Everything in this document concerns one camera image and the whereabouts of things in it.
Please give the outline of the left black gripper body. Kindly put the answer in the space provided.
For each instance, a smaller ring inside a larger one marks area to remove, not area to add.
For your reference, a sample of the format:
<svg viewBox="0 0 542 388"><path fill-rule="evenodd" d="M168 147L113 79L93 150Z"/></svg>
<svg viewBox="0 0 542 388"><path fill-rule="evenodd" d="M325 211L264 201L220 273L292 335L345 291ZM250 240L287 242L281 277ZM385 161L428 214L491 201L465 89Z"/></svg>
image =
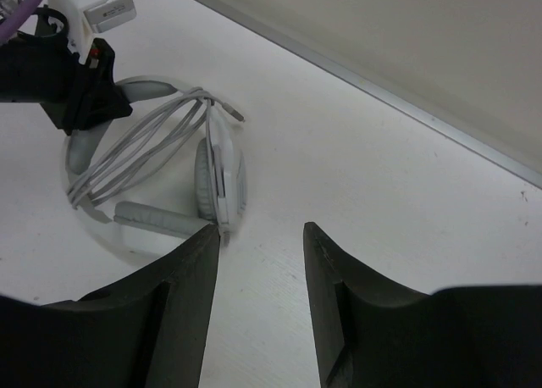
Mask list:
<svg viewBox="0 0 542 388"><path fill-rule="evenodd" d="M102 81L113 81L115 52L93 40L84 64L68 48L69 23L59 11L43 6L33 35L18 31L1 46L1 101L39 103L56 128L69 134L88 130L91 97Z"/></svg>

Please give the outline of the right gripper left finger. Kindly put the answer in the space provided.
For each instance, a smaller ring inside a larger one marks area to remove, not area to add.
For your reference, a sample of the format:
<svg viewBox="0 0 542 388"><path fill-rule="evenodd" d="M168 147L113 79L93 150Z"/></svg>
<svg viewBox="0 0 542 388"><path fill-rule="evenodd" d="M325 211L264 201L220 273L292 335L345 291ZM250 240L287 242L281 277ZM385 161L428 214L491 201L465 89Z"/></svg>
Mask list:
<svg viewBox="0 0 542 388"><path fill-rule="evenodd" d="M210 224L77 301L38 306L3 297L2 386L198 386L219 248Z"/></svg>

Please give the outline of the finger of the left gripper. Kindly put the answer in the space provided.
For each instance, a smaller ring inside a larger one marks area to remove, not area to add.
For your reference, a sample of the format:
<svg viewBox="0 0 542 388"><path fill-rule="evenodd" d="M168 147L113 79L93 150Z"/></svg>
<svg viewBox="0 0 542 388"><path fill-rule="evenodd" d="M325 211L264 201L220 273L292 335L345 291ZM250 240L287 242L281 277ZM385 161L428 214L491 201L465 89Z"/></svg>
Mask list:
<svg viewBox="0 0 542 388"><path fill-rule="evenodd" d="M131 113L132 107L122 90L111 81L102 81L92 94L86 128L89 130Z"/></svg>

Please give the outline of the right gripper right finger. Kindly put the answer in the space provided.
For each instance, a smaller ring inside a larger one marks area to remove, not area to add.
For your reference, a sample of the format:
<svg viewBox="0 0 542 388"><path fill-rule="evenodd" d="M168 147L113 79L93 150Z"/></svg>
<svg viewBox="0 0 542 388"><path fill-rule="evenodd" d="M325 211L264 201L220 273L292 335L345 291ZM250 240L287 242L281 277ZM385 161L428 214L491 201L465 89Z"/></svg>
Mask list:
<svg viewBox="0 0 542 388"><path fill-rule="evenodd" d="M401 285L306 223L303 251L323 387L538 387L539 285Z"/></svg>

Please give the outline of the grey white headphones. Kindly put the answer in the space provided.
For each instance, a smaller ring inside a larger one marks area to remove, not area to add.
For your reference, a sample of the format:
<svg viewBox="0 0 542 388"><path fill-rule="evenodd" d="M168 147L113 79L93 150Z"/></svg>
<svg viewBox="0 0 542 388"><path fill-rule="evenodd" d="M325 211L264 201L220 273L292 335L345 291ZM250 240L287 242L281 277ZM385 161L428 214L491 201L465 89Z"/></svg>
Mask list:
<svg viewBox="0 0 542 388"><path fill-rule="evenodd" d="M95 152L109 123L76 130L63 145L62 184L86 232L105 247L158 257L215 224L228 240L246 209L246 165L229 118L244 116L209 91L182 80L139 75L118 83L130 103L168 101L132 125L100 157ZM156 175L200 130L194 162L195 215L137 202L100 207Z"/></svg>

